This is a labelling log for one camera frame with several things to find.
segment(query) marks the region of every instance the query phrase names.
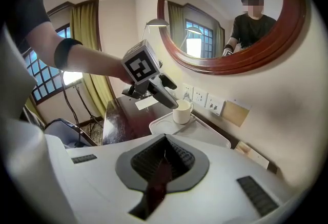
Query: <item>black sleeve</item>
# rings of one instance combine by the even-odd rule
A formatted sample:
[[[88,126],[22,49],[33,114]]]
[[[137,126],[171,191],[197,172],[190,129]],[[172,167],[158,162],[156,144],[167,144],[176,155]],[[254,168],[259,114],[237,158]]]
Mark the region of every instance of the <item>black sleeve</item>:
[[[19,51],[25,52],[29,46],[25,37],[38,25],[50,22],[43,0],[17,0],[10,11],[6,24]]]
[[[230,37],[233,37],[239,41],[240,39],[240,30],[239,30],[239,21],[238,18],[235,18],[234,25]]]

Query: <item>white tray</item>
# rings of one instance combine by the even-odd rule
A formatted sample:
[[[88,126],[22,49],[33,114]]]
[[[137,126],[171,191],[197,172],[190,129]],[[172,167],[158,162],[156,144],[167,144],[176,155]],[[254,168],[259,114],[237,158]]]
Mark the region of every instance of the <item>white tray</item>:
[[[152,134],[179,135],[224,148],[231,147],[229,140],[193,114],[191,115],[189,122],[184,125],[174,122],[172,113],[167,114],[152,121],[149,124],[149,129]]]

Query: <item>window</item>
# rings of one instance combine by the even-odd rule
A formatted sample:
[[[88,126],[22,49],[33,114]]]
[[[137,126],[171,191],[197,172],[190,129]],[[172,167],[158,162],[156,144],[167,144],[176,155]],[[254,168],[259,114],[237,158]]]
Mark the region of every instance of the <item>window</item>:
[[[187,37],[187,38],[200,38],[201,39],[200,57],[201,58],[215,57],[214,53],[213,53],[213,47],[214,47],[213,30],[186,19],[186,28],[191,27],[191,26],[199,28],[201,30],[201,32],[203,33],[203,35],[199,35],[199,34],[195,34],[192,32],[188,32],[189,34]]]
[[[57,29],[56,31],[61,37],[71,37],[69,24]],[[60,77],[61,71],[43,63],[42,60],[37,57],[37,54],[32,48],[25,53],[24,60],[28,72],[30,75],[34,76],[37,81],[37,84],[32,91],[32,96],[37,105],[63,90]]]

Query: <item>window pane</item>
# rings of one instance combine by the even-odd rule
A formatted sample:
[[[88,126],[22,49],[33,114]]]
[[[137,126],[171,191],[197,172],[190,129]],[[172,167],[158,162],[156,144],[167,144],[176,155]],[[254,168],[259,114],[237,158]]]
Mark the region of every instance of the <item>window pane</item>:
[[[43,80],[47,81],[50,79],[50,74],[48,68],[42,71]]]
[[[26,63],[26,66],[29,66],[30,65],[30,57],[29,56],[26,56],[25,57],[25,63]]]
[[[42,69],[43,67],[46,67],[47,65],[45,63],[43,63],[40,59],[39,59],[39,63],[40,63],[40,68]]]
[[[33,92],[33,94],[34,94],[34,97],[35,97],[35,99],[36,99],[37,101],[41,99],[41,96],[40,96],[40,94],[39,94],[39,91],[35,90],[35,91]]]
[[[51,76],[55,76],[56,74],[59,73],[59,70],[57,68],[49,67],[50,68],[50,73]]]
[[[30,75],[32,75],[32,76],[33,76],[33,73],[32,73],[32,68],[31,68],[31,67],[29,67],[29,68],[27,69],[27,71],[29,71]]]
[[[46,87],[47,87],[49,93],[51,93],[52,91],[55,91],[52,81],[46,82]]]
[[[40,89],[42,97],[45,97],[47,95],[45,86],[40,86],[39,89]]]
[[[36,74],[39,71],[39,65],[37,64],[37,61],[32,64],[32,70],[33,70],[33,74]]]
[[[71,38],[71,28],[70,27],[67,27],[67,29],[66,29],[66,36],[67,36],[67,38]]]
[[[56,77],[53,79],[53,81],[54,81],[54,83],[55,83],[55,87],[56,87],[56,89],[62,87],[62,82],[60,81],[60,75],[59,75],[59,76],[56,76]]]
[[[37,74],[37,75],[35,76],[35,78],[36,78],[36,81],[37,81],[37,85],[38,85],[38,86],[41,85],[41,84],[42,84],[42,78],[41,78],[41,75],[40,75],[40,74]]]
[[[65,30],[61,30],[60,32],[57,33],[59,36],[65,38]]]
[[[30,57],[31,57],[31,62],[34,62],[36,60],[36,53],[34,51],[32,51],[30,53]]]

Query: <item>wooden desk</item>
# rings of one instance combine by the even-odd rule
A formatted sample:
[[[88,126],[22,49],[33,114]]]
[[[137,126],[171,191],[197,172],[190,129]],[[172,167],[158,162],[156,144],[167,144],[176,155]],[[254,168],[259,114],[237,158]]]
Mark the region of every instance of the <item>wooden desk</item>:
[[[121,96],[108,102],[102,134],[103,145],[151,135],[149,130],[150,122],[172,112],[171,109],[161,103],[139,110],[135,105],[137,101],[139,100]],[[237,138],[208,121],[195,110],[192,113],[229,140],[232,149],[237,146],[239,142]],[[268,170],[276,174],[277,167],[270,162]]]

